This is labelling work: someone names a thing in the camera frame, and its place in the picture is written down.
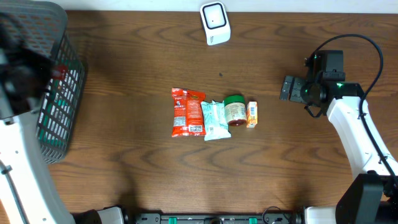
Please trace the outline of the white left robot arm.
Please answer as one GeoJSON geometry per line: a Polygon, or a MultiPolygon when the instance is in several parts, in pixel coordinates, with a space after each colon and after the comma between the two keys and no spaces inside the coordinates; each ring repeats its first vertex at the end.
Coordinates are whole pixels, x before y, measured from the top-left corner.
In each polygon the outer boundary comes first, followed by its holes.
{"type": "Polygon", "coordinates": [[[68,75],[67,67],[25,45],[22,26],[12,39],[1,27],[1,203],[11,223],[125,223],[119,206],[72,214],[63,204],[40,153],[35,134],[42,98],[50,80],[68,75]]]}

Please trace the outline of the green lid jar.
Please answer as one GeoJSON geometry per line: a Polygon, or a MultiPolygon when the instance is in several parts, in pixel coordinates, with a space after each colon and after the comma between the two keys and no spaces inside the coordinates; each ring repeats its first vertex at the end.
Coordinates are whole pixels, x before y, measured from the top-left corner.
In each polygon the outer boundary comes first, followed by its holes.
{"type": "Polygon", "coordinates": [[[224,112],[229,126],[247,123],[246,105],[242,95],[231,95],[224,99],[224,112]]]}

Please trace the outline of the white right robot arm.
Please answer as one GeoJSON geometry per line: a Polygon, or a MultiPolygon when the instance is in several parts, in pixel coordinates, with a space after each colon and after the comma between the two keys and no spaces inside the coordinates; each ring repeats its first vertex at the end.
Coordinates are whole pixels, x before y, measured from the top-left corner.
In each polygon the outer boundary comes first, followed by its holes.
{"type": "Polygon", "coordinates": [[[293,223],[397,223],[397,161],[386,148],[361,101],[359,84],[343,72],[319,77],[285,77],[281,100],[319,107],[338,133],[353,173],[353,183],[331,207],[307,207],[293,223]]]}

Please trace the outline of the small orange carton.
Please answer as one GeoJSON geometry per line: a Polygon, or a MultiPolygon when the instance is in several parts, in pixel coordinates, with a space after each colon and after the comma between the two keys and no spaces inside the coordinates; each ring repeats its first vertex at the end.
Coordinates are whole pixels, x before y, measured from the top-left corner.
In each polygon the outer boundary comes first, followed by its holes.
{"type": "Polygon", "coordinates": [[[255,128],[258,124],[257,102],[250,101],[246,107],[247,128],[255,128]]]}

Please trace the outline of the red snack bag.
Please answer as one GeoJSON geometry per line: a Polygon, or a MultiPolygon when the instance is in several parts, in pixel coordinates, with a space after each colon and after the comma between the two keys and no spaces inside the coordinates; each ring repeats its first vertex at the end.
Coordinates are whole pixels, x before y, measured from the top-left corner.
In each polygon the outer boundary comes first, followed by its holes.
{"type": "Polygon", "coordinates": [[[204,92],[173,88],[174,125],[172,137],[204,136],[206,134],[201,102],[204,92]]]}

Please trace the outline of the light green snack packet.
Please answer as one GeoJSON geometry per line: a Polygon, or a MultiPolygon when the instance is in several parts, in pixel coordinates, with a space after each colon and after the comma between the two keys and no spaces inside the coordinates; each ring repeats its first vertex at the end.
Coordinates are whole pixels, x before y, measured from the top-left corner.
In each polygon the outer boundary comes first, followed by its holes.
{"type": "Polygon", "coordinates": [[[230,138],[231,133],[226,122],[224,102],[202,101],[201,109],[205,125],[205,141],[230,138]]]}

